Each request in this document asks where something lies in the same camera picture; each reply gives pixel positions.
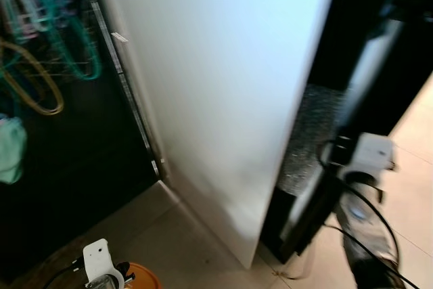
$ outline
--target orange bucket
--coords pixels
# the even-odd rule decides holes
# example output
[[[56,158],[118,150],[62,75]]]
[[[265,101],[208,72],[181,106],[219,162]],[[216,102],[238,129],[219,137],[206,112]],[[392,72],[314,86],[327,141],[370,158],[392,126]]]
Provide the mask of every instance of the orange bucket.
[[[128,289],[162,289],[160,280],[156,275],[144,266],[136,263],[129,263],[128,275],[135,274],[135,280],[129,282],[125,288]]]

